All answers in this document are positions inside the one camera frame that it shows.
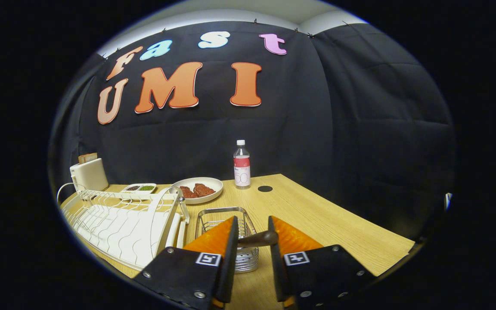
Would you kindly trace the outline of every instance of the white plate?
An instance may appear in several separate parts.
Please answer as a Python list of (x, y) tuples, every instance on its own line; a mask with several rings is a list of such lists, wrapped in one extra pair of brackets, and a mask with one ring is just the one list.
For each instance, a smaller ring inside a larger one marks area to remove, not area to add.
[(200, 197), (200, 198), (185, 198), (185, 203), (188, 205), (194, 205), (194, 204), (203, 204), (204, 202), (209, 202), (210, 200), (214, 200), (215, 198), (218, 198), (218, 196), (223, 192), (223, 183), (222, 181), (214, 178), (190, 178), (190, 179), (185, 179), (181, 180), (179, 182), (175, 182), (171, 185), (171, 187), (174, 186), (187, 186), (188, 188), (191, 189), (191, 192), (194, 192), (195, 189), (195, 184), (196, 183), (202, 183), (205, 186), (208, 186), (209, 188), (215, 190), (215, 193)]
[[(132, 186), (139, 186), (139, 188), (136, 190), (127, 190), (128, 188), (130, 188)], [(143, 186), (153, 186), (153, 188), (150, 190), (139, 190)], [(152, 192), (154, 192), (155, 189), (156, 189), (156, 184), (154, 184), (154, 183), (136, 183), (136, 184), (130, 184), (130, 185), (126, 186), (122, 190), (122, 192), (120, 192), (120, 194), (122, 194), (122, 198), (124, 200), (148, 199), (148, 196), (146, 196), (146, 194), (151, 194)]]

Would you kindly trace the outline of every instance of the orange letter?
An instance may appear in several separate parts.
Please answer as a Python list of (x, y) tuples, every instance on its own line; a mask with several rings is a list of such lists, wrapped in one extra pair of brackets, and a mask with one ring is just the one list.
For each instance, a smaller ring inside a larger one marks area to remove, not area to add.
[(122, 70), (124, 69), (122, 65), (127, 65), (128, 63), (130, 63), (131, 59), (133, 59), (134, 54), (138, 51), (141, 51), (142, 49), (142, 46), (138, 47), (133, 51), (121, 55), (118, 59), (116, 59), (116, 65), (114, 65), (114, 69), (112, 69), (112, 72), (110, 72), (110, 75), (108, 75), (108, 78), (106, 78), (106, 80), (108, 81), (109, 79), (112, 79), (114, 76), (116, 76), (118, 73), (122, 72)]
[(116, 94), (114, 94), (114, 103), (112, 104), (112, 108), (110, 112), (106, 111), (106, 100), (108, 99), (109, 92), (112, 90), (112, 86), (108, 86), (104, 90), (102, 90), (99, 95), (99, 110), (97, 111), (97, 119), (103, 125), (112, 122), (116, 115), (118, 115), (118, 110), (120, 110), (120, 101), (122, 99), (122, 91), (124, 90), (124, 85), (127, 83), (127, 79), (122, 79), (120, 82), (116, 83)]
[(172, 108), (196, 106), (198, 98), (195, 97), (195, 78), (200, 68), (202, 68), (201, 62), (186, 62), (175, 70), (170, 79), (166, 79), (162, 68), (152, 68), (143, 72), (141, 75), (144, 78), (143, 89), (135, 112), (145, 113), (154, 108), (154, 104), (150, 102), (151, 94), (158, 108), (163, 108), (174, 89), (174, 96), (170, 100)]
[(255, 63), (236, 62), (231, 65), (236, 70), (236, 90), (231, 97), (233, 105), (258, 106), (261, 98), (257, 96), (256, 76), (261, 67)]

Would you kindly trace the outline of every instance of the light blue letter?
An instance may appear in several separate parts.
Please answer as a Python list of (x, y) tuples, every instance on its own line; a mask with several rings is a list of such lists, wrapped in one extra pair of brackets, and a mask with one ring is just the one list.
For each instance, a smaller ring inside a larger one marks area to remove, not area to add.
[(164, 40), (154, 45), (151, 45), (148, 50), (141, 55), (140, 60), (147, 60), (150, 57), (158, 57), (169, 52), (171, 40)]

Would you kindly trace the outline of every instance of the screw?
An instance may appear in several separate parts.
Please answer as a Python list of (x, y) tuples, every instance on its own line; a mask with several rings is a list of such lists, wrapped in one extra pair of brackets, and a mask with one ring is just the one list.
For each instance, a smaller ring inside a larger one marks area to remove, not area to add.
[(204, 294), (203, 292), (195, 292), (195, 297), (202, 299), (206, 297), (206, 294)]

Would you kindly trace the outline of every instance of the water bottle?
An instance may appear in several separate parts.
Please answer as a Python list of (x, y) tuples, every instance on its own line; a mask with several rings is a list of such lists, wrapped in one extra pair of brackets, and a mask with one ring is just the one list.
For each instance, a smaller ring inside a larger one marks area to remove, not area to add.
[(244, 147), (244, 140), (236, 140), (238, 149), (232, 155), (235, 168), (235, 185), (238, 189), (250, 187), (250, 153)]

